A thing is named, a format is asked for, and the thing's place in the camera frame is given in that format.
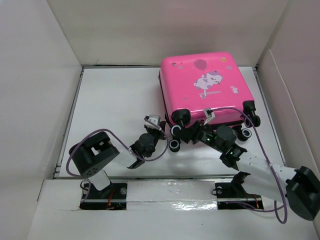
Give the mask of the pink hard-shell suitcase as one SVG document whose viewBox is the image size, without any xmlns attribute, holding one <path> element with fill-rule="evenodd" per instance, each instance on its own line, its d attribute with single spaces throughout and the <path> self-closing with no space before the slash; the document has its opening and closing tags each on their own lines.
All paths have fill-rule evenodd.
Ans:
<svg viewBox="0 0 320 240">
<path fill-rule="evenodd" d="M 209 123 L 213 129 L 230 126 L 242 142 L 252 136 L 250 127 L 261 124 L 250 88 L 228 52 L 166 57 L 158 79 L 170 131 L 175 125 L 204 123 L 206 108 L 214 111 L 215 119 Z"/>
</svg>

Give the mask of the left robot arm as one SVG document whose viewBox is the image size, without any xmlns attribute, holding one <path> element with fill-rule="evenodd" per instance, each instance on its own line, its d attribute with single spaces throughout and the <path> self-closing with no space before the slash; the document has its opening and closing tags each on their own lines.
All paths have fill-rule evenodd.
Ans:
<svg viewBox="0 0 320 240">
<path fill-rule="evenodd" d="M 116 135 L 107 129 L 98 129 L 87 135 L 69 150 L 66 171 L 70 176 L 88 181 L 88 192 L 94 190 L 100 198 L 107 198 L 113 183 L 104 170 L 112 161 L 133 170 L 147 162 L 160 159 L 168 149 L 151 158 L 159 140 L 167 140 L 164 130 L 148 128 L 131 146 L 126 146 Z"/>
</svg>

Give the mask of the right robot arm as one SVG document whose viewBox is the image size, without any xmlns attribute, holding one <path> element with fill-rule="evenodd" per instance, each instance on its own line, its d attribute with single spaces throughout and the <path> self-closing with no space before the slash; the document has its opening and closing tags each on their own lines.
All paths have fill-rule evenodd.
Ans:
<svg viewBox="0 0 320 240">
<path fill-rule="evenodd" d="M 267 197 L 307 221 L 313 221 L 319 213 L 320 181 L 308 167 L 296 169 L 269 163 L 236 144 L 233 130 L 226 125 L 213 129 L 197 121 L 188 128 L 174 125 L 171 133 L 185 143 L 201 142 L 220 152 L 222 163 L 238 171 L 231 184 L 235 196 L 248 193 Z"/>
</svg>

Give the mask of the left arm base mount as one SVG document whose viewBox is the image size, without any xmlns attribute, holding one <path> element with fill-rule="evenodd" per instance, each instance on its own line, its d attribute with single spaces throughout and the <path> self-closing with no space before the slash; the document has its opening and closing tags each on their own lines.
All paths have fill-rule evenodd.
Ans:
<svg viewBox="0 0 320 240">
<path fill-rule="evenodd" d="M 127 209 L 127 188 L 125 182 L 111 183 L 104 190 L 97 190 L 88 181 L 80 183 L 82 195 L 79 208 L 81 210 L 109 210 L 120 211 Z"/>
</svg>

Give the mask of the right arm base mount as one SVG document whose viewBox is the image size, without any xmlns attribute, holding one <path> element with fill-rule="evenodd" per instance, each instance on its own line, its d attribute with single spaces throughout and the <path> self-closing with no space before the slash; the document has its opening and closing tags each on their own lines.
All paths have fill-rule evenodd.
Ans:
<svg viewBox="0 0 320 240">
<path fill-rule="evenodd" d="M 218 210 L 264 210 L 260 195 L 248 194 L 231 182 L 216 182 L 211 194 L 217 199 Z"/>
</svg>

